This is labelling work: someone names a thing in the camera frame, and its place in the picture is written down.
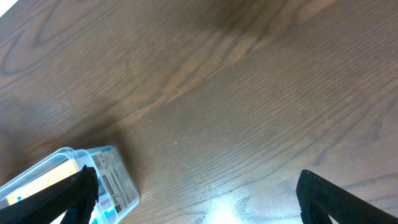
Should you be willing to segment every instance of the clear plastic case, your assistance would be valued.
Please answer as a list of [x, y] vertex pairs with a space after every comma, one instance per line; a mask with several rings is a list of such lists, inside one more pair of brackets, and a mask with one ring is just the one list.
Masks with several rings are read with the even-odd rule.
[[[137, 206], [139, 194], [113, 146], [78, 150], [64, 147], [55, 151], [0, 188], [0, 209], [78, 172], [84, 165], [95, 168], [99, 185], [99, 201], [90, 223], [120, 222]], [[62, 218], [63, 215], [52, 223], [60, 223]]]

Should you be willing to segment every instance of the black object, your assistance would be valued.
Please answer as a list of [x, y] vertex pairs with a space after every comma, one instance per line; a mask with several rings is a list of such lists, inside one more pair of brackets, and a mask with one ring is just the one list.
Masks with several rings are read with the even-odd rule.
[[304, 224], [398, 223], [398, 218], [355, 197], [309, 170], [301, 171], [296, 194]]
[[0, 210], [1, 223], [51, 223], [67, 211], [61, 224], [88, 223], [96, 201], [95, 169], [83, 169], [36, 194]]

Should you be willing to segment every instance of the wooden table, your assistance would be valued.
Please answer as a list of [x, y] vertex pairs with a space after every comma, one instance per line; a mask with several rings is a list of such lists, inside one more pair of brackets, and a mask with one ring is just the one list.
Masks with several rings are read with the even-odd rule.
[[0, 184], [119, 148], [123, 223], [300, 223], [310, 169], [398, 215], [398, 2], [20, 0], [0, 19]]

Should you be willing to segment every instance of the wood grain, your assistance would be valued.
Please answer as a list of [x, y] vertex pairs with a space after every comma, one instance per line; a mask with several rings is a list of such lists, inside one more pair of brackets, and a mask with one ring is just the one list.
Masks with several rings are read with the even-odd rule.
[[141, 193], [123, 223], [300, 223], [302, 169], [398, 215], [397, 9], [20, 0], [0, 19], [1, 183], [114, 144]]

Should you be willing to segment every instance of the transparent plastic box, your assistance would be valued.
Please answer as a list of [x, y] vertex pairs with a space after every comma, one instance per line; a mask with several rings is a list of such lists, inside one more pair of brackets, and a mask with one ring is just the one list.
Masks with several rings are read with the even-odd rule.
[[[78, 172], [94, 167], [99, 200], [89, 223], [119, 223], [139, 202], [139, 194], [113, 146], [74, 150], [61, 148], [0, 188], [0, 209], [17, 203]], [[64, 214], [52, 223], [60, 223]]]

